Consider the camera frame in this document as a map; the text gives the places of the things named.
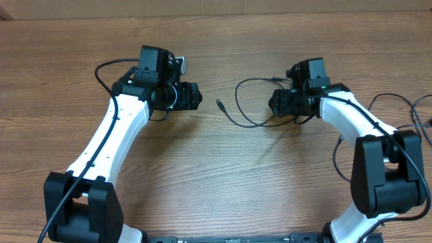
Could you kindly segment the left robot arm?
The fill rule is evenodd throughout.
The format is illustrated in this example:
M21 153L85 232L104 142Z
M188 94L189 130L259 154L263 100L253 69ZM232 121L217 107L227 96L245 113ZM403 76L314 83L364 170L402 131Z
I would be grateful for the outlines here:
M38 238L54 242L147 242L127 225L117 179L138 133L154 111L196 110L203 100L194 82L182 82L187 61L171 51L142 46L135 63L112 86L106 114L66 172L52 171L43 192L47 222Z

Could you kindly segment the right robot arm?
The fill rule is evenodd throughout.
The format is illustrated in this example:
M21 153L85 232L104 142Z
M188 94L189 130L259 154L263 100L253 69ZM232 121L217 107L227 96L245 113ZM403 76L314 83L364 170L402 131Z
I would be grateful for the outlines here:
M354 148L351 205L326 223L318 242L382 242L375 230L393 221L417 221L431 209L421 140L398 130L364 108L342 83L333 84L323 58L298 62L286 72L289 89L269 100L274 115L321 118Z

